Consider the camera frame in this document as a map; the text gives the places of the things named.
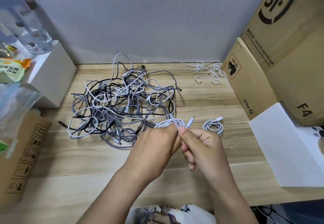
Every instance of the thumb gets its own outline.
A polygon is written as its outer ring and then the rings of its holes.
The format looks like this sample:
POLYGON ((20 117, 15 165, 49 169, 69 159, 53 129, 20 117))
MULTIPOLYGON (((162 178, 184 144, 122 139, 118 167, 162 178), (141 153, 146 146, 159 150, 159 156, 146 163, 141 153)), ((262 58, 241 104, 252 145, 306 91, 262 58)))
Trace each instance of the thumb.
POLYGON ((205 149, 205 145, 189 129, 180 126, 179 135, 194 156, 198 156, 205 149))

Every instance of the wooden tabletop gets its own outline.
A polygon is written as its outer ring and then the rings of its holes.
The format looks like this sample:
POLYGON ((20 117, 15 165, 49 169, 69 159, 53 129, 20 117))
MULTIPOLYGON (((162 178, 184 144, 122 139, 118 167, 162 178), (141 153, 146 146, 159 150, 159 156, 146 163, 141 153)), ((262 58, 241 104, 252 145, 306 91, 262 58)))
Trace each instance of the wooden tabletop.
MULTIPOLYGON (((145 66, 148 72, 166 69, 174 74, 182 89, 174 99, 177 118, 188 121, 195 115, 192 127, 201 128, 210 118, 224 117, 222 142, 235 181, 249 205, 324 198, 324 188, 279 187, 249 127, 248 117, 225 79, 219 85, 207 79, 198 84, 194 80, 198 73, 190 67, 181 68, 178 63, 145 66)), ((57 120, 67 124, 73 114, 71 103, 74 99, 70 93, 84 92, 86 80, 107 79, 112 74, 111 64, 79 65, 77 68, 60 109, 43 111, 52 126, 22 201, 10 213, 0 215, 3 223, 75 223, 129 154, 129 150, 107 145, 99 135, 72 140, 66 128, 58 124, 57 120)), ((174 84, 168 74, 157 73, 152 78, 160 85, 174 84)), ((191 172, 179 151, 134 205, 153 204, 175 207, 196 204, 207 210, 212 208, 199 171, 191 172)))

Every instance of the forearm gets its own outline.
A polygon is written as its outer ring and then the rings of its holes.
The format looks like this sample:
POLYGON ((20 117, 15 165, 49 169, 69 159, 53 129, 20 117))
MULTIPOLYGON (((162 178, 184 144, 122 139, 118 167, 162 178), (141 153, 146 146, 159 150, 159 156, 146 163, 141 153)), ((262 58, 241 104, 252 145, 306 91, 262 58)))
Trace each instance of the forearm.
POLYGON ((129 209, 145 189, 145 185, 123 167, 111 178, 78 224, 125 223, 129 209))
POLYGON ((252 210, 238 189, 232 173, 211 189, 217 224, 258 224, 252 210))

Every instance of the person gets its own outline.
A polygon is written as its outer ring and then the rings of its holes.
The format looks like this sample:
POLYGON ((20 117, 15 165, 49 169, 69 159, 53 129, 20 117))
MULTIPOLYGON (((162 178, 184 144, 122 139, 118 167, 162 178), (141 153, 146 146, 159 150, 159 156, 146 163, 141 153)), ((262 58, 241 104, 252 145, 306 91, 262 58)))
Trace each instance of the person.
POLYGON ((78 224, 120 224, 125 223, 126 218, 127 223, 185 224, 184 220, 189 220, 186 223, 258 224, 234 181, 218 134, 182 126, 177 130, 174 124, 148 129, 139 136, 124 165, 114 174, 78 224), (207 182, 214 216, 194 205, 185 206, 182 210, 155 206, 140 208, 142 211, 135 211, 140 216, 132 216, 132 220, 129 220, 128 213, 134 201, 148 184, 162 174, 171 156, 180 147, 189 169, 193 171, 198 167, 207 182), (176 210, 183 214, 181 218, 176 217, 176 210), (205 215, 212 216, 213 220, 209 216, 209 222, 200 221, 205 215))

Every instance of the brown box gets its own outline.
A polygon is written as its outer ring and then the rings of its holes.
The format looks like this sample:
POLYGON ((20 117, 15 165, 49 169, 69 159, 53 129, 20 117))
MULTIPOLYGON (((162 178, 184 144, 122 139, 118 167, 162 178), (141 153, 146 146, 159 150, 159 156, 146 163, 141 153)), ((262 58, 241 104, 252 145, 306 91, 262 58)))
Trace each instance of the brown box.
POLYGON ((0 207, 19 202, 51 123, 34 111, 25 115, 17 140, 2 138, 0 152, 0 207))
POLYGON ((278 102, 264 72, 242 38, 237 38, 222 69, 250 120, 278 102))
POLYGON ((301 124, 324 124, 324 0, 262 0, 241 35, 301 124))

